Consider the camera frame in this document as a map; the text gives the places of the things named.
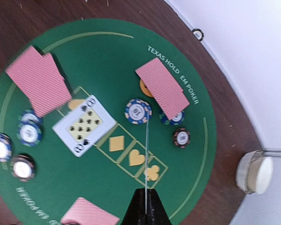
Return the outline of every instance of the green felt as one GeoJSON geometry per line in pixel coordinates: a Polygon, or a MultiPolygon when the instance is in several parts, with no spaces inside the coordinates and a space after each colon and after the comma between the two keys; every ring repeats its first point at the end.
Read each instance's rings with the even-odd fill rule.
{"type": "MultiPolygon", "coordinates": [[[[174,225],[180,223],[203,193],[216,151],[216,124],[211,101],[188,59],[170,42],[150,30],[107,19],[64,24],[32,40],[30,45],[41,53],[53,54],[70,91],[80,90],[73,93],[74,98],[86,98],[88,93],[99,99],[119,123],[111,137],[124,135],[125,148],[135,139],[132,149],[144,154],[142,145],[146,135],[145,124],[134,125],[125,118],[125,105],[132,98],[141,98],[151,105],[149,166],[158,165],[159,175],[164,173],[157,183],[150,181],[149,186],[155,186],[171,222],[174,225]],[[139,87],[140,79],[135,69],[156,57],[149,51],[149,46],[164,56],[162,62],[191,103],[185,109],[185,120],[180,126],[162,124],[158,104],[145,96],[139,87]],[[166,59],[179,69],[179,74],[170,68],[166,59]],[[182,75],[187,84],[180,79],[182,75]],[[191,85],[199,103],[194,103],[187,85],[191,85]],[[185,127],[191,133],[191,143],[185,149],[174,146],[172,142],[177,127],[185,127]]],[[[12,176],[9,162],[0,163],[0,194],[12,212],[26,225],[58,224],[54,221],[60,221],[74,201],[84,197],[123,218],[135,189],[143,187],[144,175],[138,173],[141,165],[129,166],[128,155],[119,165],[113,162],[123,151],[109,152],[109,139],[100,149],[93,146],[81,158],[75,157],[52,130],[52,126],[62,118],[58,111],[44,117],[41,143],[33,148],[23,146],[16,137],[18,116],[29,108],[28,98],[2,72],[0,132],[13,140],[14,155],[30,154],[37,163],[36,177],[27,183],[12,176]],[[136,174],[139,182],[133,177],[136,174]]],[[[68,107],[63,107],[61,112],[69,112],[68,107]]]]}

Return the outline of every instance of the playing card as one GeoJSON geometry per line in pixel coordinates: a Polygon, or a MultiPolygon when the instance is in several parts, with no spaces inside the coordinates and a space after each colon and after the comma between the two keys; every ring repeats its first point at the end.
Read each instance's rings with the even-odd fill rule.
{"type": "Polygon", "coordinates": [[[158,58],[135,71],[170,120],[189,105],[183,89],[158,58]]]}
{"type": "Polygon", "coordinates": [[[6,73],[15,82],[15,84],[23,90],[22,74],[19,73],[19,69],[29,62],[37,59],[42,59],[42,55],[33,47],[29,46],[7,69],[6,73]]]}
{"type": "Polygon", "coordinates": [[[75,156],[81,157],[115,124],[115,120],[92,95],[55,124],[53,130],[75,156]]]}
{"type": "Polygon", "coordinates": [[[50,53],[43,55],[43,60],[40,60],[38,63],[44,63],[46,65],[46,67],[49,67],[49,69],[51,70],[51,73],[48,75],[60,76],[61,79],[64,80],[64,77],[60,74],[60,72],[56,66],[56,63],[54,61],[54,58],[52,57],[52,55],[50,53]]]}
{"type": "Polygon", "coordinates": [[[51,57],[46,57],[19,69],[23,92],[39,117],[44,117],[72,98],[58,70],[47,66],[50,63],[51,57]]]}
{"type": "Polygon", "coordinates": [[[85,198],[79,197],[62,217],[62,224],[116,225],[119,218],[99,208],[85,198]]]}

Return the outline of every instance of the white string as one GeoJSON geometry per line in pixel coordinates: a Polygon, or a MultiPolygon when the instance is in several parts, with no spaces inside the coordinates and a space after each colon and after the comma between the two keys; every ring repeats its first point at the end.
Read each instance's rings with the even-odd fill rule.
{"type": "Polygon", "coordinates": [[[147,116],[147,127],[146,127],[146,172],[145,172],[145,214],[147,214],[147,204],[148,204],[148,151],[149,151],[149,112],[147,116]]]}

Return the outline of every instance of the yellow curved line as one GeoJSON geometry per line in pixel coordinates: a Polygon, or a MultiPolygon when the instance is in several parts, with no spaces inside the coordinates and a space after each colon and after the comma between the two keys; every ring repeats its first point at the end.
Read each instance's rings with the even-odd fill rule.
{"type": "Polygon", "coordinates": [[[121,34],[121,33],[116,33],[116,32],[107,32],[107,31],[87,32],[87,33],[75,34],[75,35],[66,37],[64,39],[61,39],[61,40],[49,45],[48,47],[46,47],[43,50],[43,53],[47,53],[47,52],[51,51],[53,48],[56,48],[56,47],[66,43],[66,42],[75,40],[77,38],[82,38],[82,37],[87,37],[87,36],[92,36],[92,35],[116,35],[116,36],[122,36],[122,37],[127,37],[127,38],[128,37],[134,38],[133,36],[121,34]]]}
{"type": "Polygon", "coordinates": [[[206,122],[206,118],[203,118],[203,123],[204,123],[204,132],[205,132],[205,145],[204,145],[204,153],[203,153],[203,159],[202,159],[202,164],[201,164],[201,168],[200,171],[198,173],[197,179],[190,191],[190,193],[187,195],[187,197],[185,198],[185,200],[182,202],[182,204],[178,207],[178,209],[176,209],[175,212],[173,212],[173,214],[169,217],[169,219],[172,219],[184,206],[185,204],[188,202],[188,200],[190,199],[190,197],[192,196],[192,194],[194,193],[204,170],[204,166],[205,166],[205,162],[206,162],[206,157],[207,157],[207,149],[208,149],[208,129],[207,129],[207,122],[206,122]]]}
{"type": "Polygon", "coordinates": [[[5,115],[6,115],[6,112],[7,112],[7,108],[8,108],[8,104],[9,104],[9,101],[15,91],[15,88],[16,88],[16,84],[15,83],[12,83],[6,93],[6,96],[4,98],[4,101],[3,101],[3,105],[2,105],[2,108],[1,108],[1,112],[0,112],[0,132],[3,132],[3,128],[4,128],[4,120],[5,120],[5,115]]]}
{"type": "MultiPolygon", "coordinates": [[[[43,49],[43,53],[47,53],[47,52],[51,51],[52,49],[66,43],[68,41],[72,41],[77,38],[82,38],[82,37],[87,37],[87,36],[92,36],[92,35],[116,35],[116,36],[122,36],[122,37],[127,37],[127,38],[134,38],[133,36],[130,36],[127,34],[116,33],[116,32],[107,32],[107,31],[86,32],[86,33],[76,34],[76,35],[72,35],[72,36],[66,37],[64,39],[61,39],[61,40],[49,45],[45,49],[43,49]]],[[[7,107],[8,107],[9,101],[13,95],[15,88],[16,88],[15,83],[12,83],[4,98],[3,105],[1,108],[1,112],[0,112],[0,132],[3,132],[4,120],[5,120],[7,107]]]]}

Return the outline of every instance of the white wall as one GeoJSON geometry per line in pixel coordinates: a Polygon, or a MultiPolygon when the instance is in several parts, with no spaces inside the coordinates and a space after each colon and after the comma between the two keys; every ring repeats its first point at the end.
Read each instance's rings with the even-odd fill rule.
{"type": "Polygon", "coordinates": [[[273,180],[262,195],[247,195],[231,225],[281,225],[281,158],[274,159],[273,180]]]}
{"type": "Polygon", "coordinates": [[[281,149],[281,0],[166,0],[220,65],[265,148],[281,149]]]}

